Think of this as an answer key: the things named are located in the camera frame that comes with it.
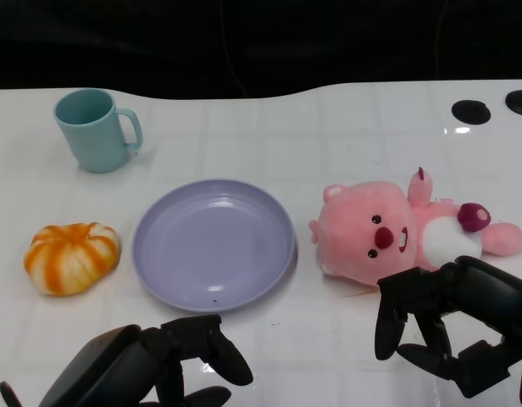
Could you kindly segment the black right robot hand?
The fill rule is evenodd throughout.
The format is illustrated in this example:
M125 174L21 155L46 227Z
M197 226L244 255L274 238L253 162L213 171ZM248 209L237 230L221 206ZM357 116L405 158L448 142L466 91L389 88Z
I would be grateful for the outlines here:
M522 362L522 280L486 262L460 256L439 270L419 267L378 281L375 357L394 354L457 384L470 399L508 378ZM501 334L453 356L443 316L463 312ZM519 392L522 404L522 376Z

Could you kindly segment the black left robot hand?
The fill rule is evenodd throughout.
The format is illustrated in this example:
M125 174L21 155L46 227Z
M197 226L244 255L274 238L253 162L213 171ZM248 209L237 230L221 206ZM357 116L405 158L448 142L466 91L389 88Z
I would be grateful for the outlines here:
M122 326L89 341L43 397L43 406L222 406L226 387L186 394L182 361L200 359L227 382L246 386L253 374L220 330L219 315L180 318L161 327Z

